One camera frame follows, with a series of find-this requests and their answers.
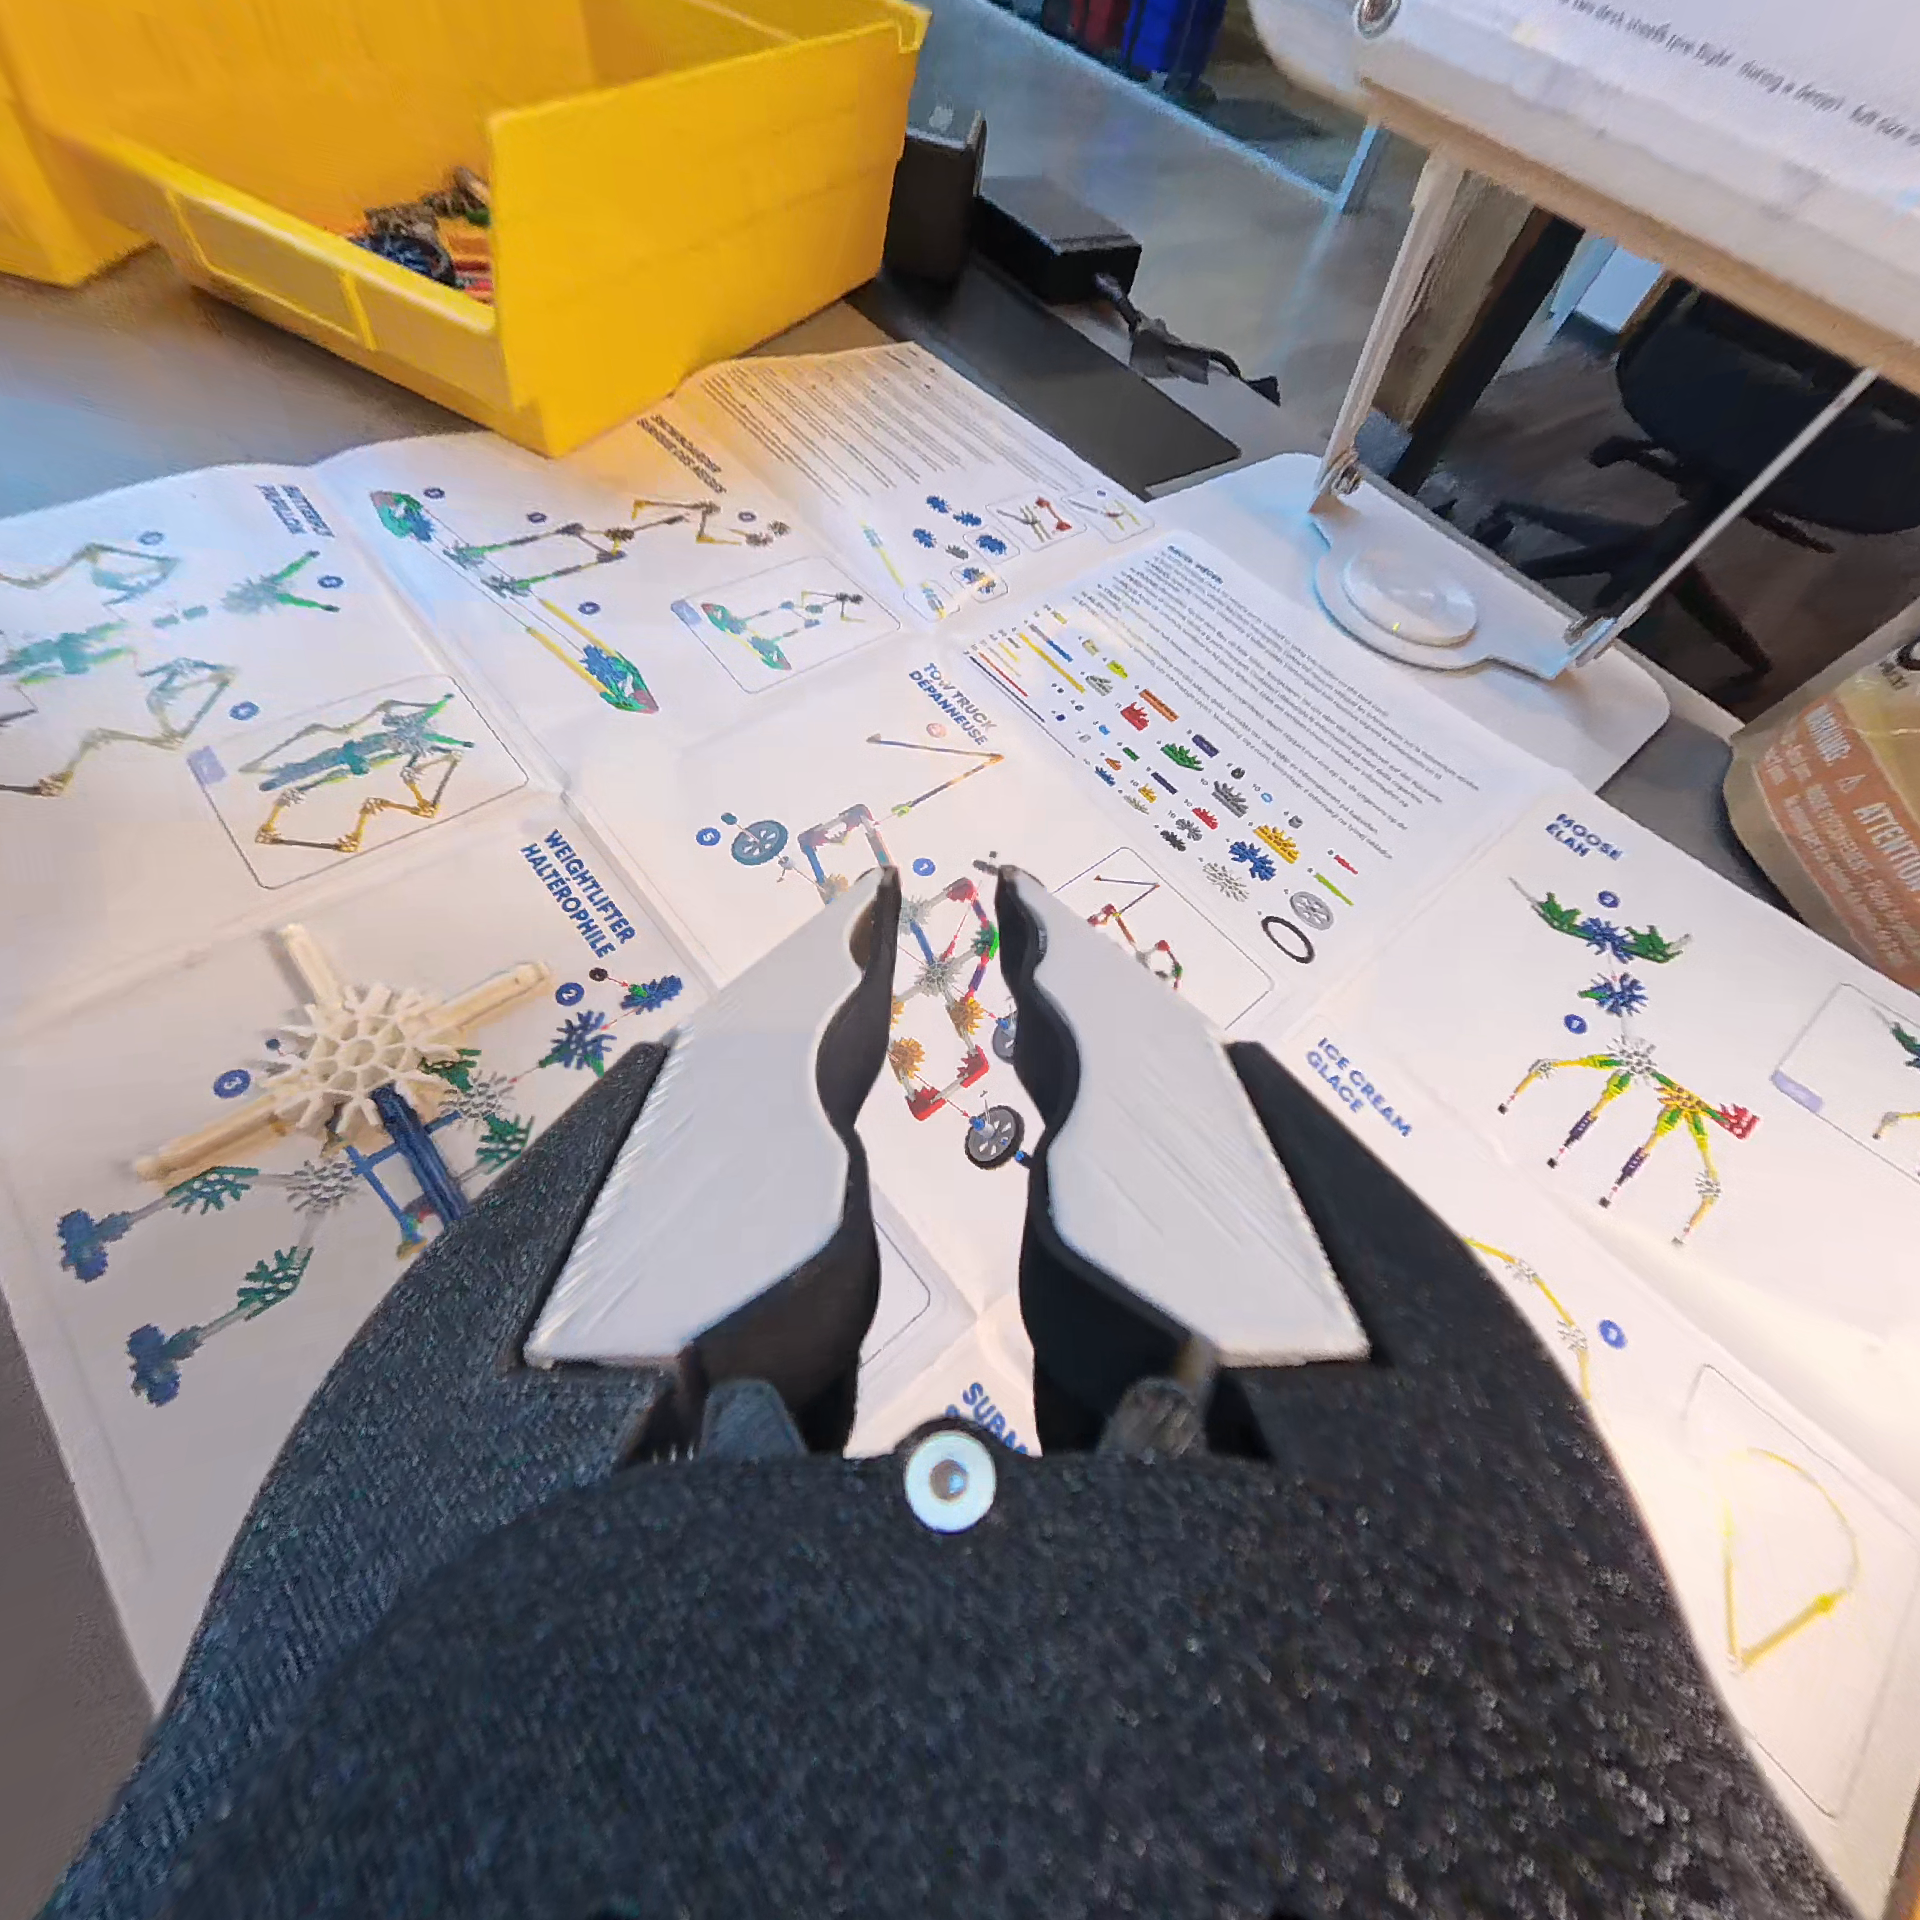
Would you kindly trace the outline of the wooden beam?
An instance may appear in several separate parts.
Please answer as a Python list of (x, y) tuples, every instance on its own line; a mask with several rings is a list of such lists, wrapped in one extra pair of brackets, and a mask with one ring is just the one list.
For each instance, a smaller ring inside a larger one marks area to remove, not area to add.
[(1474, 172), (1459, 178), (1376, 388), (1373, 410), (1384, 420), (1402, 430), (1421, 420), (1441, 377), (1546, 222), (1545, 209), (1497, 180)]

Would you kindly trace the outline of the white printed instruction sheet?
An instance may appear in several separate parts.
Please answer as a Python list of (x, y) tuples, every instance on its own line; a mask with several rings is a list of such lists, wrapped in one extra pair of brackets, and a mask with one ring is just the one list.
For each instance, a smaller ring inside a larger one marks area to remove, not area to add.
[(913, 348), (5, 518), (81, 1916), (1915, 1910), (1915, 994)]

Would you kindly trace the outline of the black office chair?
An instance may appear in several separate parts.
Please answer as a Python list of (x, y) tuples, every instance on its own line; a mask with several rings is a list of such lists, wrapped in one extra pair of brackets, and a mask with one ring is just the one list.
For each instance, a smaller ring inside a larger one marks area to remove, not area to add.
[[(1474, 525), (1495, 550), (1519, 521), (1570, 540), (1522, 560), (1536, 582), (1599, 578), (1594, 612), (1634, 604), (1856, 377), (1835, 354), (1677, 281), (1615, 360), (1634, 434), (1594, 446), (1593, 466), (1632, 465), (1663, 480), (1674, 506), (1650, 525), (1499, 500)], [(1918, 402), (1878, 381), (1755, 497), (1744, 521), (1826, 553), (1815, 537), (1896, 537), (1918, 523)]]

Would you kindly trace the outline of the black box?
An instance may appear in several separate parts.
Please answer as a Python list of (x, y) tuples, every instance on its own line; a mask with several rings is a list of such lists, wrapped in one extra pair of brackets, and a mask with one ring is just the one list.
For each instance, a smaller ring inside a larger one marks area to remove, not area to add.
[(986, 121), (971, 105), (939, 100), (906, 121), (881, 236), (888, 274), (923, 291), (960, 281), (985, 150)]

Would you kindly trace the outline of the black power adapter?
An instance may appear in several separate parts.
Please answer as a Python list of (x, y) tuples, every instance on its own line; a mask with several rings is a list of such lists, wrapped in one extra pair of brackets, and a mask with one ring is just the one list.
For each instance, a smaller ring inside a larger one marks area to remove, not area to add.
[(1127, 298), (1143, 256), (1128, 230), (1042, 177), (993, 177), (977, 188), (971, 250), (1042, 305)]

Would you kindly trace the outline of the red and blue panels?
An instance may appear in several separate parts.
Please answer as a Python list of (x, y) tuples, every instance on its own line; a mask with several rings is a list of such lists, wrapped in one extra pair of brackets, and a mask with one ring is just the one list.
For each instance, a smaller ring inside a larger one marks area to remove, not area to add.
[(1227, 2), (1032, 2), (1008, 10), (1178, 105), (1213, 100), (1207, 72)]

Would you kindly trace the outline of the brown labelled packet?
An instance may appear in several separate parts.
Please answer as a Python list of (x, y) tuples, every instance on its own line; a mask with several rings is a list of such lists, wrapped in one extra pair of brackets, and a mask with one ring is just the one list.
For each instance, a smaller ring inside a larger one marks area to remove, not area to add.
[(1799, 920), (1915, 993), (1915, 609), (1744, 726), (1721, 795)]

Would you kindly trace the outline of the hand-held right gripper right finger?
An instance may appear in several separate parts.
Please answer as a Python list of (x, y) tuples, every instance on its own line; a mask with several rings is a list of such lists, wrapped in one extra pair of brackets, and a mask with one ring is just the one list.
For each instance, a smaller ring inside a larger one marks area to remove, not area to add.
[(1042, 1451), (1093, 1451), (1143, 1384), (1207, 1438), (1227, 1377), (1366, 1360), (1231, 1044), (1032, 873), (1000, 866), (993, 900), (1039, 1117), (1017, 1300)]

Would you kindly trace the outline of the pile of toy pieces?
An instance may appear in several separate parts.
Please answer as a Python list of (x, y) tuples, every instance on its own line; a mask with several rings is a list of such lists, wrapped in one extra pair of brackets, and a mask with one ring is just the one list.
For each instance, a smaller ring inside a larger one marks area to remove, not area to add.
[(363, 210), (343, 240), (472, 301), (494, 301), (488, 180), (457, 165), (415, 198)]

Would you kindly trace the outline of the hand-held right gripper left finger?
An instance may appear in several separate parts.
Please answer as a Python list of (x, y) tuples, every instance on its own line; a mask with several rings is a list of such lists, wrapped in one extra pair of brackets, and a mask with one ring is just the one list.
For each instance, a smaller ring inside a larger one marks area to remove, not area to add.
[(671, 1037), (522, 1345), (670, 1374), (691, 1438), (733, 1384), (840, 1453), (879, 1300), (856, 1117), (890, 1037), (901, 883), (855, 880)]

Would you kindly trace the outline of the large yellow plastic bin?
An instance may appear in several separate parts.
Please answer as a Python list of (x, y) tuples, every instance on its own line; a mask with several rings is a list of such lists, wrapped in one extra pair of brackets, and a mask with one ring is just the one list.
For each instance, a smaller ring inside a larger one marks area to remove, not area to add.
[[(878, 272), (926, 30), (887, 2), (5, 4), (121, 226), (546, 454)], [(457, 165), (490, 190), (490, 305), (343, 240)]]

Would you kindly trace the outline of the printed paper sheet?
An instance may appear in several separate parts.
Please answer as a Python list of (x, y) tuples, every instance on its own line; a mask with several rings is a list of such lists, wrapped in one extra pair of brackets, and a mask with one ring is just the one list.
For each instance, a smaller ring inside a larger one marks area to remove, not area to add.
[(1915, 272), (1915, 2), (1405, 2), (1355, 57), (1608, 198), (1713, 195)]

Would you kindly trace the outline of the white snowflake connector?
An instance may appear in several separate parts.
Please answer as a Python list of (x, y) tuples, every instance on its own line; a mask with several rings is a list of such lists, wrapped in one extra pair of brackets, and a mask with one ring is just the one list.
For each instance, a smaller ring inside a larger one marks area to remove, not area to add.
[(459, 1026), (433, 994), (386, 986), (343, 987), (278, 1030), (278, 1060), (262, 1086), (271, 1116), (296, 1133), (354, 1146), (383, 1129), (374, 1094), (432, 1092), (435, 1067), (457, 1064)]

